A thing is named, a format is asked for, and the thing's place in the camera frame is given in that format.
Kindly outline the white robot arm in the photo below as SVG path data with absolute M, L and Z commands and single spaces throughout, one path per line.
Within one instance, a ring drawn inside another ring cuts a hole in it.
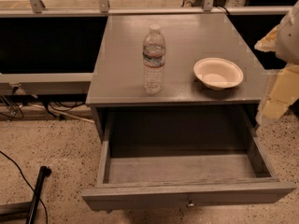
M 273 51 L 277 58 L 287 63 L 268 76 L 256 115 L 258 124 L 266 125 L 280 119 L 299 99 L 299 1 L 254 48 Z

